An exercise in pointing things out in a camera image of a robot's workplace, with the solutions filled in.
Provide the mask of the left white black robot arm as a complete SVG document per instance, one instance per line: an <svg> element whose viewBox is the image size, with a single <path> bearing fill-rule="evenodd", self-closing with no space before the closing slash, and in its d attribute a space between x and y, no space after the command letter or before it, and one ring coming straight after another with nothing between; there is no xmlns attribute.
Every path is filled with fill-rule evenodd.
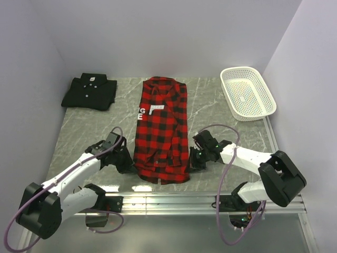
<svg viewBox="0 0 337 253"><path fill-rule="evenodd" d="M81 211L120 215L123 197L108 197L95 184L75 188L105 167L118 173L135 173L127 140L111 131L105 140L90 145L68 168L42 184L31 183L24 190L15 221L42 239L53 235L62 222Z"/></svg>

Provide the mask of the red black plaid shirt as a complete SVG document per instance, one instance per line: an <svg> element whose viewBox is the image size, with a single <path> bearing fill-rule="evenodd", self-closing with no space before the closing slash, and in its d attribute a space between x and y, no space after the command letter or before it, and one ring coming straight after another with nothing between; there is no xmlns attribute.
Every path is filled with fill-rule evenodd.
<svg viewBox="0 0 337 253"><path fill-rule="evenodd" d="M159 76L143 82L133 160L145 181L189 181L186 84Z"/></svg>

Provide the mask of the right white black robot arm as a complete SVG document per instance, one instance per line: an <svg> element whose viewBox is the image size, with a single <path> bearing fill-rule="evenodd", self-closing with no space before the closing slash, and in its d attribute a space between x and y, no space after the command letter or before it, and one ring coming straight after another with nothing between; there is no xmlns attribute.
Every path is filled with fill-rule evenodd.
<svg viewBox="0 0 337 253"><path fill-rule="evenodd" d="M257 152L237 144L212 137L203 130L193 138L196 148L190 148L190 172L206 169L209 161L231 164L260 177L257 182L243 182L227 197L220 197L220 205L228 211L245 210L251 203L271 200L280 207L289 203L306 187L307 181L290 157L283 151Z"/></svg>

